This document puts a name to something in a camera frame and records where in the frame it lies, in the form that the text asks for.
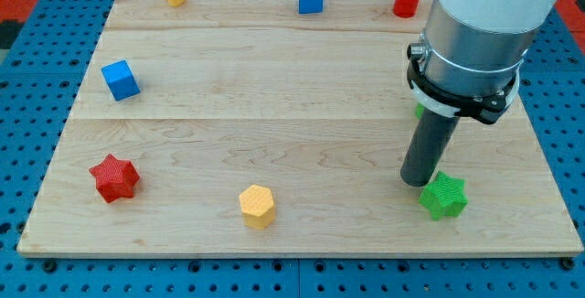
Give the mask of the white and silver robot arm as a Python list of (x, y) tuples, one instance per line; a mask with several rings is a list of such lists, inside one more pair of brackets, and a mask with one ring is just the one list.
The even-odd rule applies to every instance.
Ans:
[(408, 82), (421, 121), (495, 123), (519, 90), (528, 49), (556, 0), (433, 0), (408, 47)]

